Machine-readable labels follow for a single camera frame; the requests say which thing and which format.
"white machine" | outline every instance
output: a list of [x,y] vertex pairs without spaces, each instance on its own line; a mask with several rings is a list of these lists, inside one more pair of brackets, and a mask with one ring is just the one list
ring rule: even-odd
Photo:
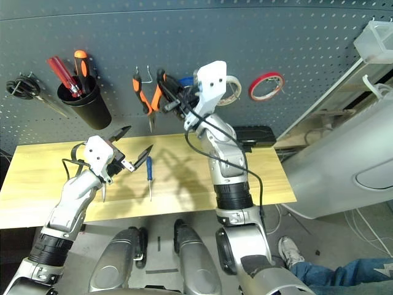
[[304,218],[393,199],[393,89],[364,82],[378,102],[283,163]]

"blue jeans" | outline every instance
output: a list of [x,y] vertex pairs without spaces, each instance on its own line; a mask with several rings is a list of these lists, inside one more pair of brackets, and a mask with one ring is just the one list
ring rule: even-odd
[[389,293],[386,294],[393,293],[393,259],[358,259],[336,270],[309,262],[298,262],[292,266],[290,271],[316,294],[355,294],[354,292],[375,294],[376,290],[378,294],[385,294],[383,292],[385,288],[389,288],[387,290]]

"blue screwdriver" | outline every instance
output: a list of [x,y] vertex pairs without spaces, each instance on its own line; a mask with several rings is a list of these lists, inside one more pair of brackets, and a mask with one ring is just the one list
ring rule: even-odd
[[147,180],[149,181],[150,202],[152,201],[152,180],[153,180],[152,165],[153,165],[152,158],[148,156],[146,158],[146,168],[147,168]]

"metal hook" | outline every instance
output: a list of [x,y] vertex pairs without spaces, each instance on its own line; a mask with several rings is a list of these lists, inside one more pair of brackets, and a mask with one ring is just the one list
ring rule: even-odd
[[[139,72],[138,71],[138,66],[136,66],[136,74],[138,74],[138,72]],[[142,81],[143,84],[148,84],[148,83],[152,83],[153,82],[153,78],[152,78],[152,75],[150,73],[149,65],[147,65],[147,73],[149,74],[150,80],[149,81]]]

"red tape roll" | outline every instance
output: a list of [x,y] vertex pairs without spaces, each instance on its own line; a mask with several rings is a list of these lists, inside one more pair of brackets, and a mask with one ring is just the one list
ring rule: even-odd
[[[270,93],[262,95],[262,96],[255,96],[254,95],[254,90],[255,88],[257,88],[257,86],[259,84],[261,84],[262,82],[268,80],[268,79],[277,79],[278,80],[278,85],[277,87]],[[284,86],[284,77],[278,73],[278,72],[268,72],[266,74],[263,74],[261,76],[259,76],[258,78],[256,78],[256,80],[254,80],[249,89],[248,89],[248,94],[251,97],[252,100],[255,101],[266,101],[269,100],[270,98],[272,98],[273,96],[275,96]]]

